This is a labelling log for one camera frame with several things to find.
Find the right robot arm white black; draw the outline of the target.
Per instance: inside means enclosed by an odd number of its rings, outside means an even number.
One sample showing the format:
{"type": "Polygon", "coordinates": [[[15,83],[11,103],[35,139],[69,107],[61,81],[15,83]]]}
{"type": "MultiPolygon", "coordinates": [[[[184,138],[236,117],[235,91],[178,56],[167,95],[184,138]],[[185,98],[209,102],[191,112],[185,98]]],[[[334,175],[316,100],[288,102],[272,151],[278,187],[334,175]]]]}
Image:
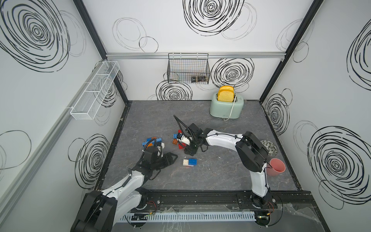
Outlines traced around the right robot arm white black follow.
{"type": "Polygon", "coordinates": [[[181,129],[179,143],[186,144],[185,153],[195,155],[203,145],[227,148],[238,153],[244,167],[251,177],[251,202],[256,208],[268,205],[270,188],[267,181],[268,151],[260,140],[250,131],[244,134],[231,134],[213,129],[202,130],[194,123],[181,129]]]}

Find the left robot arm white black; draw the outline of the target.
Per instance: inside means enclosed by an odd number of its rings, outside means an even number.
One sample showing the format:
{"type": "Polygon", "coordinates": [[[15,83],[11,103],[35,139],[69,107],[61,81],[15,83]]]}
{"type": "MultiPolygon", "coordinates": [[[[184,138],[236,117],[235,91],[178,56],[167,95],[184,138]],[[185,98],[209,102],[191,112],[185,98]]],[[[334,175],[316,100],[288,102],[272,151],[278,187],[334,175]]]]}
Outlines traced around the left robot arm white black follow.
{"type": "Polygon", "coordinates": [[[126,177],[107,189],[87,194],[70,231],[110,232],[120,218],[139,207],[143,203],[142,185],[151,179],[154,171],[161,171],[178,159],[176,154],[164,154],[162,149],[162,145],[144,148],[126,177]]]}

